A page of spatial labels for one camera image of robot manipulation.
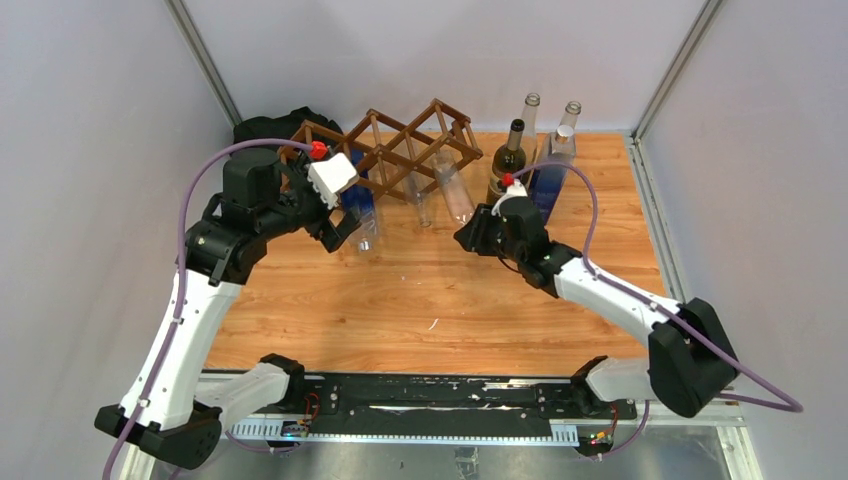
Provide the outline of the small clear bottle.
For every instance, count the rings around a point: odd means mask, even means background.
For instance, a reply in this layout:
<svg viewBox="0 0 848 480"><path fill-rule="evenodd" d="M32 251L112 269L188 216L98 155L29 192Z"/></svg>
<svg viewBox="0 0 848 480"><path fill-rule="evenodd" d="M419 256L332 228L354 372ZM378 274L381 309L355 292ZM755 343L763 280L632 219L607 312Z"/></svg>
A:
<svg viewBox="0 0 848 480"><path fill-rule="evenodd" d="M427 208L426 194L423 192L422 182L416 172L407 174L403 181L406 201L413 207L418 218L419 226L428 228L432 221Z"/></svg>
<svg viewBox="0 0 848 480"><path fill-rule="evenodd" d="M451 218L460 226L466 225L474 215L475 205L453 156L447 150L438 150L432 158L432 169Z"/></svg>

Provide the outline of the brown wooden wine rack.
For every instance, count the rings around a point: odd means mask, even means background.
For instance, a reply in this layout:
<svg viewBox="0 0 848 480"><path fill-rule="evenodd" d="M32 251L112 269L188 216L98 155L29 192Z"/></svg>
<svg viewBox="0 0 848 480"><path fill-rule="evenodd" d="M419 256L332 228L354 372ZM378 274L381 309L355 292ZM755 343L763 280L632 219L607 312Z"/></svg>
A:
<svg viewBox="0 0 848 480"><path fill-rule="evenodd" d="M321 140L331 143L336 152L362 153L357 171L367 172L369 177L360 178L357 184L369 189L376 200L384 196L403 200L402 183L411 174L424 181L423 194L437 190L432 158L438 153L449 154L458 171L483 157L471 119L438 98L407 123L370 109L347 133L304 120L292 139L302 143Z"/></svg>

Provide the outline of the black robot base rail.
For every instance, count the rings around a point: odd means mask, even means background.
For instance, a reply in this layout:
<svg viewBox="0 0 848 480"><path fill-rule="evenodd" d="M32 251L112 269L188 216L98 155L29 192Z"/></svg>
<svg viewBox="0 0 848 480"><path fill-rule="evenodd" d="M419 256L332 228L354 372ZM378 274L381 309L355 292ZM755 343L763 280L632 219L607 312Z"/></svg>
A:
<svg viewBox="0 0 848 480"><path fill-rule="evenodd" d="M608 441L636 419L631 400L604 404L568 377L309 374L305 395L230 427L239 440L567 446Z"/></svg>

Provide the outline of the clear bottle with black label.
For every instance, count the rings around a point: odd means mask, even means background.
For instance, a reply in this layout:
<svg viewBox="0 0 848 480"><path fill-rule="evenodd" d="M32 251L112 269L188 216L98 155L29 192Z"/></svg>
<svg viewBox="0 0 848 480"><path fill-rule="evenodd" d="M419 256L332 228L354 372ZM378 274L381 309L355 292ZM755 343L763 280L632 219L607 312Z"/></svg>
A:
<svg viewBox="0 0 848 480"><path fill-rule="evenodd" d="M524 100L521 120L524 122L524 131L521 138L521 148L525 153L525 167L531 166L537 156L538 137L536 132L536 119L541 97L538 93L528 93Z"/></svg>

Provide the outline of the dark green wine bottle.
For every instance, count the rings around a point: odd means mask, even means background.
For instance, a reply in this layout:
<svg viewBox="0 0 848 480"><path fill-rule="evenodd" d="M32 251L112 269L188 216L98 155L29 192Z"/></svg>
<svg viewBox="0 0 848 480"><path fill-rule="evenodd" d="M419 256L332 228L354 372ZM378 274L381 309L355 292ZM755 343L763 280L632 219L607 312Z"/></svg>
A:
<svg viewBox="0 0 848 480"><path fill-rule="evenodd" d="M494 153L487 184L486 202L494 204L506 191L502 183L505 174L514 174L527 164L526 153L521 146L525 122L514 119L511 122L506 142Z"/></svg>

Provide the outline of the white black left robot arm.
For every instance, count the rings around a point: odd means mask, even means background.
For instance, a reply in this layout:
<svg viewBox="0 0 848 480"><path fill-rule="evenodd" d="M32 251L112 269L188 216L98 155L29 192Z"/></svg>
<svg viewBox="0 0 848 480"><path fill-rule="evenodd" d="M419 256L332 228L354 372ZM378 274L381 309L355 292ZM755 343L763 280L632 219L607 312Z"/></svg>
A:
<svg viewBox="0 0 848 480"><path fill-rule="evenodd" d="M318 411L299 362L269 354L247 372L206 392L197 385L224 317L266 255L271 240L305 231L328 252L357 229L356 216L331 220L341 194L359 179L351 159L323 143L296 143L282 160L280 141L243 141L211 158L222 190L189 224L181 205L173 290L150 352L122 400L102 407L98 430L132 444L177 472L203 465L220 437L266 406Z"/></svg>

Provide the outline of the clear plain glass bottle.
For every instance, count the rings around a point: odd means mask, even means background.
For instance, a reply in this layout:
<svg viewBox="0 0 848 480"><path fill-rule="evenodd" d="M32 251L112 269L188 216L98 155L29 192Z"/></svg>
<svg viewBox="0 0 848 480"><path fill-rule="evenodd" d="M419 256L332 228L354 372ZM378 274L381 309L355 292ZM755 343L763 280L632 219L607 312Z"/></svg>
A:
<svg viewBox="0 0 848 480"><path fill-rule="evenodd" d="M568 139L573 136L581 112L582 104L579 101L572 100L566 104L563 116L556 130L560 138Z"/></svg>

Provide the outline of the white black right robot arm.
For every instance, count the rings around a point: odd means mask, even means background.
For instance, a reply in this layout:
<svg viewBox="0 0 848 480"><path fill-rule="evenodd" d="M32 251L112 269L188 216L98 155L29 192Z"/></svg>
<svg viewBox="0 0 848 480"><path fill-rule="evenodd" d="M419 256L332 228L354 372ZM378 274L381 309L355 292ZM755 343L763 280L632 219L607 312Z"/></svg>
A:
<svg viewBox="0 0 848 480"><path fill-rule="evenodd" d="M512 261L532 287L600 315L646 348L643 358L599 356L575 373L571 403L584 417L598 416L613 401L648 400L692 418L739 376L708 302L681 303L609 274L583 252L551 239L525 197L478 205L453 237L467 252Z"/></svg>

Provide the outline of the blue clear bottle lettered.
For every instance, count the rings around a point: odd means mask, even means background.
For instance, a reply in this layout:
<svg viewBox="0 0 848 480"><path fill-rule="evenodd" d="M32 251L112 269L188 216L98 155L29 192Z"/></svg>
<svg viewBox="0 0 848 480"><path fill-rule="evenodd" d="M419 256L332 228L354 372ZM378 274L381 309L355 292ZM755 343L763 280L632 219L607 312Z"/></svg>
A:
<svg viewBox="0 0 848 480"><path fill-rule="evenodd" d="M559 125L545 137L536 160L542 167L535 170L530 182L530 198L545 224L563 188L567 174L565 165L572 165L575 157L576 143L571 125Z"/></svg>

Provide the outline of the blue clear bottle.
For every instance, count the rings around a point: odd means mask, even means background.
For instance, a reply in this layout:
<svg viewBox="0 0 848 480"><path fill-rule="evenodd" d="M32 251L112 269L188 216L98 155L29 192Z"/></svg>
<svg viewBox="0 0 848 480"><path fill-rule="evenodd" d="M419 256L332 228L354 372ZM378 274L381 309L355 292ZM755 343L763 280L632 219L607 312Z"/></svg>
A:
<svg viewBox="0 0 848 480"><path fill-rule="evenodd" d="M354 213L360 227L348 238L358 253L374 253L380 238L379 220L373 193L370 189L354 185L341 194L346 213Z"/></svg>

